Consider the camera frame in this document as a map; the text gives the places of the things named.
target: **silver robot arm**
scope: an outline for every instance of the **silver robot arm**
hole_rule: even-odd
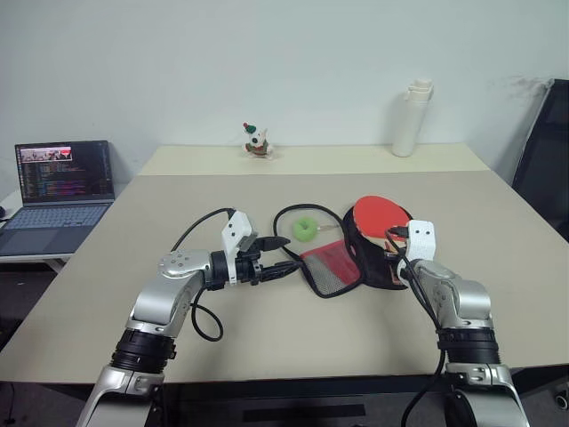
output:
[[[211,271],[207,252],[176,251],[160,262],[156,277],[140,292],[111,362],[103,367],[77,427],[145,425],[164,381],[163,368],[175,356],[190,302]]]
[[[298,262],[264,268],[260,252],[289,243],[286,238],[257,238],[247,216],[236,211],[222,233],[223,251],[176,250],[158,264],[158,272],[140,292],[111,362],[95,383],[77,427],[141,427],[152,412],[164,382],[164,367],[174,359],[180,333],[198,292],[222,289],[227,282],[259,282],[295,271]]]
[[[500,360],[485,287],[432,261],[432,223],[410,221],[405,234],[407,258],[441,326],[438,347],[448,357],[453,392],[445,402],[447,427],[529,427],[509,368]],[[397,270],[409,284],[403,261]]]

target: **green ball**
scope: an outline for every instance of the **green ball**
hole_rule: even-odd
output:
[[[305,216],[293,224],[293,236],[300,242],[309,242],[317,236],[318,223],[314,218]]]

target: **small figurine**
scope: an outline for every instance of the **small figurine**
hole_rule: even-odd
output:
[[[273,148],[267,141],[267,129],[263,132],[257,133],[257,127],[243,123],[245,132],[249,136],[249,142],[245,144],[245,151],[252,157],[265,157],[270,158]]]

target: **black cable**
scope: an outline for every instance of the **black cable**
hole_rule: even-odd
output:
[[[10,383],[12,388],[12,400],[10,401],[10,412],[8,412],[8,418],[4,420],[4,425],[16,424],[16,420],[12,418],[12,413],[14,412],[14,400],[16,400],[16,389],[14,388],[14,383]]]
[[[411,280],[409,280],[409,285],[411,287],[411,290],[415,294],[415,297],[419,301],[421,307],[427,312],[427,314],[429,314],[429,317],[431,318],[433,324],[435,325],[435,329],[438,331],[441,328],[441,325],[437,319],[437,315],[435,314],[432,305],[430,304],[429,298],[427,297],[427,294],[425,293],[425,290],[423,289],[423,286],[419,281],[419,278],[417,278],[417,275],[413,270],[413,266],[411,265],[405,254],[403,253],[403,250],[393,241],[393,238],[390,236],[389,230],[385,231],[385,237],[405,262],[407,270],[411,275]]]
[[[178,239],[178,241],[174,244],[174,246],[172,247],[172,252],[174,252],[176,249],[178,249],[178,246],[180,246],[181,242],[184,241],[184,239],[188,236],[189,233],[191,233],[191,231],[197,227],[199,224],[201,224],[202,222],[204,222],[205,220],[213,217],[214,215],[217,214],[221,214],[222,212],[227,212],[229,218],[231,218],[233,216],[233,214],[235,213],[235,209],[232,209],[230,207],[222,207],[221,209],[216,209],[213,212],[209,212],[207,215],[202,216],[199,220],[197,220],[196,222],[194,222],[186,231],[184,231],[184,234],[182,234],[180,236],[180,238]]]
[[[407,418],[409,418],[409,415],[411,414],[411,411],[413,411],[413,408],[415,407],[415,405],[417,405],[417,403],[419,403],[419,400],[421,400],[422,397],[425,394],[427,394],[427,391],[429,391],[431,389],[431,387],[433,387],[437,383],[437,381],[440,379],[441,374],[443,372],[443,367],[445,366],[445,359],[446,359],[445,351],[441,350],[441,354],[440,354],[440,357],[438,359],[438,365],[437,365],[437,369],[435,370],[435,373],[429,378],[429,382],[424,385],[424,387],[421,389],[421,391],[419,391],[417,394],[415,394],[415,396],[413,397],[411,402],[409,402],[409,405],[407,405],[407,407],[405,408],[405,411],[403,412],[403,415],[401,416],[401,427],[406,427]]]
[[[429,298],[427,297],[427,294],[425,293],[425,290],[423,289],[423,286],[421,285],[421,282],[419,281],[419,278],[415,274],[413,266],[411,265],[411,263],[409,262],[409,259],[405,255],[404,250],[402,248],[400,248],[395,243],[393,238],[390,236],[390,232],[391,232],[390,230],[386,230],[385,231],[385,237],[387,238],[389,243],[394,247],[394,249],[397,251],[397,253],[401,256],[409,274],[411,275],[410,279],[408,280],[410,288],[413,291],[413,293],[415,294],[415,297],[419,301],[419,304],[421,305],[421,307],[427,312],[427,314],[429,314],[429,317],[433,321],[433,325],[435,325],[435,329],[437,331],[439,331],[442,327],[441,327],[440,322],[437,319],[437,315],[435,314],[435,311],[433,310],[433,306],[431,305]],[[415,396],[413,397],[411,402],[409,402],[409,404],[405,408],[405,411],[403,412],[403,415],[401,416],[401,427],[406,427],[407,419],[409,418],[411,411],[413,411],[413,408],[417,405],[417,403],[419,403],[419,401],[422,399],[422,397],[425,394],[427,394],[427,392],[440,379],[441,374],[443,373],[443,367],[445,366],[445,359],[446,359],[446,352],[444,350],[441,350],[440,356],[438,359],[437,369],[435,369],[435,372],[429,378],[429,381],[423,386],[423,388],[417,394],[415,394]]]
[[[184,241],[184,239],[188,236],[189,233],[192,232],[192,230],[197,227],[199,224],[201,224],[202,222],[204,222],[205,220],[213,217],[214,215],[217,214],[221,214],[223,212],[226,212],[228,214],[229,219],[233,216],[233,214],[235,213],[235,209],[231,208],[231,207],[222,207],[221,209],[216,209],[215,211],[209,212],[207,215],[202,216],[199,220],[197,220],[196,222],[194,222],[192,225],[189,226],[189,228],[184,231],[184,234],[182,234],[180,236],[180,238],[178,239],[178,241],[174,244],[174,246],[172,247],[172,251],[174,252],[176,249],[178,249],[178,247],[180,246],[181,242]],[[192,319],[192,325],[194,327],[194,329],[196,330],[197,334],[199,336],[201,336],[202,338],[204,338],[207,341],[211,341],[211,342],[216,342],[219,341],[222,337],[223,337],[223,325],[221,324],[221,320],[220,318],[218,318],[213,311],[207,309],[206,307],[204,307],[203,305],[199,305],[199,299],[202,296],[202,294],[205,291],[205,287],[202,287],[199,291],[197,291],[196,297],[194,298],[194,301],[190,304],[190,307],[192,308],[191,313],[190,313],[190,317]],[[208,334],[206,334],[197,324],[197,319],[196,319],[196,312],[197,310],[201,310],[206,312],[207,314],[209,314],[213,320],[215,321],[215,323],[217,323],[217,327],[220,329],[220,334],[218,336],[210,336]]]
[[[196,332],[199,336],[201,336],[202,338],[204,338],[207,341],[217,342],[221,338],[223,338],[223,325],[221,324],[221,320],[215,314],[213,314],[213,312],[211,310],[206,309],[206,307],[204,307],[203,305],[198,304],[199,299],[201,298],[202,294],[204,293],[204,291],[206,289],[207,288],[202,287],[199,291],[197,291],[196,298],[194,298],[194,301],[190,304],[192,307],[192,311],[190,312],[190,317],[192,319],[192,325],[194,326],[194,329],[196,330]],[[217,323],[217,327],[220,329],[220,334],[218,336],[210,336],[210,335],[206,334],[199,327],[199,325],[197,324],[197,319],[196,319],[197,309],[205,311],[207,314],[209,314],[213,318],[213,320],[215,320],[215,323]]]

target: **table tennis paddle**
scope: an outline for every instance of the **table tennis paddle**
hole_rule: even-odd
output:
[[[354,205],[353,212],[354,223],[362,236],[384,249],[389,249],[385,230],[396,226],[404,227],[411,219],[401,206],[379,196],[360,198]],[[404,238],[392,237],[399,245],[405,245]]]

